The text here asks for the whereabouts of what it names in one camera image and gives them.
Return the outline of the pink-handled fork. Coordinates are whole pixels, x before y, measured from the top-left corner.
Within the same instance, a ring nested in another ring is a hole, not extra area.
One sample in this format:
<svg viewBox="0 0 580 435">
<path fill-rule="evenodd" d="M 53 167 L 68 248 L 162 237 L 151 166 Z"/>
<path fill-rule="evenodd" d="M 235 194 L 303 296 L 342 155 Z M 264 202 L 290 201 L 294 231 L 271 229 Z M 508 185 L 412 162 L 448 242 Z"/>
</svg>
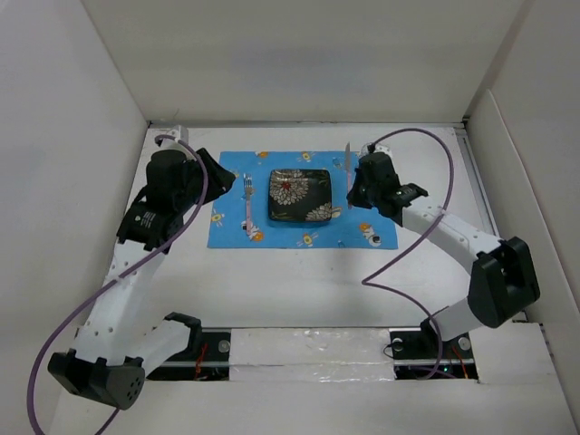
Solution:
<svg viewBox="0 0 580 435">
<path fill-rule="evenodd" d="M 252 222 L 252 208 L 251 198 L 254 193 L 252 176 L 249 173 L 244 174 L 244 190 L 246 197 L 246 235 L 252 238 L 253 222 Z"/>
</svg>

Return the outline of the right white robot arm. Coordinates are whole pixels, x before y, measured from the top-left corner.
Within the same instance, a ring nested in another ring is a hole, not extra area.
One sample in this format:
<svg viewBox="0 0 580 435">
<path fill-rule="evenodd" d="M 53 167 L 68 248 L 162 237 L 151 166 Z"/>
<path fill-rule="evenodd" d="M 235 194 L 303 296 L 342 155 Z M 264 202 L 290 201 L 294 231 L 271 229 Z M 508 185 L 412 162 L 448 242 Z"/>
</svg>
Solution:
<svg viewBox="0 0 580 435">
<path fill-rule="evenodd" d="M 423 323 L 419 346 L 428 356 L 441 356 L 452 339 L 481 326 L 500 327 L 539 299 L 525 241 L 482 232 L 435 204 L 425 189 L 414 183 L 402 185 L 389 154 L 374 152 L 359 159 L 347 199 L 425 236 L 469 273 L 467 294 Z"/>
</svg>

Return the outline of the pink-handled knife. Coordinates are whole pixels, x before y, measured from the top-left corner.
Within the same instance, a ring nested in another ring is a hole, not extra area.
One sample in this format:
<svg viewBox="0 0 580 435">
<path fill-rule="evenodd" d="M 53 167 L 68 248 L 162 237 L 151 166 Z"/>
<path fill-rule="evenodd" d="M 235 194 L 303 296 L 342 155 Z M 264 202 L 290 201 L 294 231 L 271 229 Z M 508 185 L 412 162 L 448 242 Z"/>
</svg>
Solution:
<svg viewBox="0 0 580 435">
<path fill-rule="evenodd" d="M 346 173 L 346 193 L 347 193 L 347 206 L 349 209 L 352 208 L 352 204 L 351 204 L 351 200 L 348 199 L 348 194 L 352 188 L 352 172 L 351 172 L 351 166 L 352 166 L 352 160 L 351 160 L 351 143 L 350 141 L 348 141 L 346 143 L 345 149 L 344 149 L 344 170 Z"/>
</svg>

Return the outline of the blue space-print cloth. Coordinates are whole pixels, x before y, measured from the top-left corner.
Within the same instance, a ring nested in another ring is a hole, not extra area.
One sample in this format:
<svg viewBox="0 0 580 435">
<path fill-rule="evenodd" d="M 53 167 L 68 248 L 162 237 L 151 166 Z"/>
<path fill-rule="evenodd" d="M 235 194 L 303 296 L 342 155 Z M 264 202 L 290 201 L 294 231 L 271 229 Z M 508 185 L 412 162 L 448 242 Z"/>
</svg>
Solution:
<svg viewBox="0 0 580 435">
<path fill-rule="evenodd" d="M 374 210 L 351 208 L 346 201 L 342 151 L 224 151 L 222 167 L 236 175 L 232 189 L 212 205 L 210 248 L 370 248 L 398 246 L 393 223 Z M 274 169 L 326 169 L 330 172 L 333 211 L 323 223 L 288 223 L 268 217 L 268 181 Z M 253 234 L 246 233 L 244 174 L 253 180 Z"/>
</svg>

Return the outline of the black floral square plate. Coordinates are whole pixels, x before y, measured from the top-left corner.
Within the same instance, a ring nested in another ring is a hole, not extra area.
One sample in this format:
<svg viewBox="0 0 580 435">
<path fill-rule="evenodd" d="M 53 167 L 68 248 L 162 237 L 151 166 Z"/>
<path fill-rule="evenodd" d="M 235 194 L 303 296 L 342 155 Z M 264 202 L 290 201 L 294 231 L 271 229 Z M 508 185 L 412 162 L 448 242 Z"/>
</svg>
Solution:
<svg viewBox="0 0 580 435">
<path fill-rule="evenodd" d="M 326 169 L 274 169 L 268 181 L 268 217 L 288 223 L 323 223 L 333 211 Z"/>
</svg>

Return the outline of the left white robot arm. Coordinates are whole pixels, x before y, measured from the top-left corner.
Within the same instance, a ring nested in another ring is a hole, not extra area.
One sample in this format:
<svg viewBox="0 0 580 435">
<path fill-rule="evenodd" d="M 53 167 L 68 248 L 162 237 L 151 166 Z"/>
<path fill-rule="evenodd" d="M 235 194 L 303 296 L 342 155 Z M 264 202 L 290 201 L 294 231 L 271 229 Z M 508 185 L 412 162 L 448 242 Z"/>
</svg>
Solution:
<svg viewBox="0 0 580 435">
<path fill-rule="evenodd" d="M 203 349 L 198 318 L 172 312 L 146 333 L 136 327 L 152 277 L 171 245 L 201 206 L 228 193 L 235 181 L 204 148 L 193 155 L 159 150 L 146 167 L 146 184 L 117 231 L 106 291 L 96 298 L 72 347 L 54 353 L 48 371 L 69 393 L 127 410 L 145 379 L 174 356 L 192 359 Z"/>
</svg>

